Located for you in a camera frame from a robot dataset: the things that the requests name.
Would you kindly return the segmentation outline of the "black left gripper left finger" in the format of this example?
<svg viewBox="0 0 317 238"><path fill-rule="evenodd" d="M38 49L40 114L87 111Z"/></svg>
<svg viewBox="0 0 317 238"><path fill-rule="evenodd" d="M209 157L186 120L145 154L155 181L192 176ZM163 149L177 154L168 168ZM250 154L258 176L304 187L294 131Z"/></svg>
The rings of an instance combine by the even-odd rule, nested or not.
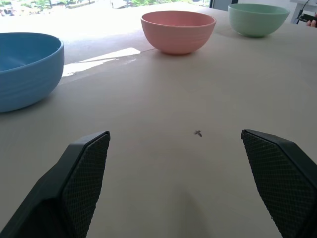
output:
<svg viewBox="0 0 317 238"><path fill-rule="evenodd" d="M110 132L68 145L33 186L0 238L86 238L99 199Z"/></svg>

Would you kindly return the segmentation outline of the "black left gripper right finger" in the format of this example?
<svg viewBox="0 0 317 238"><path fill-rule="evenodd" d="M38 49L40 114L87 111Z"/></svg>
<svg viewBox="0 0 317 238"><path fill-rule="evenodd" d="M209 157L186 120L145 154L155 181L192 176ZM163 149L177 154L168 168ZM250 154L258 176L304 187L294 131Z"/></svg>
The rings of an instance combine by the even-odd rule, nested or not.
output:
<svg viewBox="0 0 317 238"><path fill-rule="evenodd" d="M258 193L283 238L317 238L317 164L294 142L241 132Z"/></svg>

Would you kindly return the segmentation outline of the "blue plastic bowl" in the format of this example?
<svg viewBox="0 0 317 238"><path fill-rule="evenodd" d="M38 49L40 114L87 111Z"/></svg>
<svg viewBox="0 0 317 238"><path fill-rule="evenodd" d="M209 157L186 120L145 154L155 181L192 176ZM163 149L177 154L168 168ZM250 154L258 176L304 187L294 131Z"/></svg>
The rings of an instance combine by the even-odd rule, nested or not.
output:
<svg viewBox="0 0 317 238"><path fill-rule="evenodd" d="M34 32L0 33L0 113L30 106L59 84L64 43Z"/></svg>

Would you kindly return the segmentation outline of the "green plastic bowl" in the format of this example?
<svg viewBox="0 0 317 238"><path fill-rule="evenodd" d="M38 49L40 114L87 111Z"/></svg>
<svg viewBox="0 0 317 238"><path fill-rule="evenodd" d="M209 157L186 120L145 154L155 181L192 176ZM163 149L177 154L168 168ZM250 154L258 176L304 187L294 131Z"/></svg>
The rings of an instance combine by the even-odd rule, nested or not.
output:
<svg viewBox="0 0 317 238"><path fill-rule="evenodd" d="M235 3L228 6L229 23L237 33L253 38L272 34L285 22L290 11L279 6Z"/></svg>

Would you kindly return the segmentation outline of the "black handheld device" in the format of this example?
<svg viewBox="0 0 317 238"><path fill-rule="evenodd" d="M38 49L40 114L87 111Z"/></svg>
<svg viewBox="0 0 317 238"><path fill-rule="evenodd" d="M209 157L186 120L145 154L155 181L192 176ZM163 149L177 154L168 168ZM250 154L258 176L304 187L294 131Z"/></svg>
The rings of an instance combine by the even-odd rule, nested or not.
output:
<svg viewBox="0 0 317 238"><path fill-rule="evenodd" d="M312 22L312 21L316 21L317 22L317 17L313 16L313 15L308 15L308 14L301 14L298 17L298 21L302 21L302 22Z"/></svg>

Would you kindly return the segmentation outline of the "white table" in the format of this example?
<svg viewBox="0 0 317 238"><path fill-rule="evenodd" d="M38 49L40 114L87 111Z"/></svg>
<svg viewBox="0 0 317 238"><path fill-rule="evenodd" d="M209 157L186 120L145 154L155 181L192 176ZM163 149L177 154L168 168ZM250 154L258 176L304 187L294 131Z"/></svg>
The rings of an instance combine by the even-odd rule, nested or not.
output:
<svg viewBox="0 0 317 238"><path fill-rule="evenodd" d="M317 12L317 0L290 0L290 2L297 4L291 18L292 24L297 23L300 10L313 13Z"/></svg>

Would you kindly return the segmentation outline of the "red plastic bowl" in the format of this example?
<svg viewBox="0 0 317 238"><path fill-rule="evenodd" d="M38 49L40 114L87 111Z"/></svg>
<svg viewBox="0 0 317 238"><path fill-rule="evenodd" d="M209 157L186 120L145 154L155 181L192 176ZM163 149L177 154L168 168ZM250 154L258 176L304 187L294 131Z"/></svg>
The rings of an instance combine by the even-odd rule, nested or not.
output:
<svg viewBox="0 0 317 238"><path fill-rule="evenodd" d="M154 48L170 55L185 55L197 51L209 40L216 19L198 12L164 10L142 15L141 24Z"/></svg>

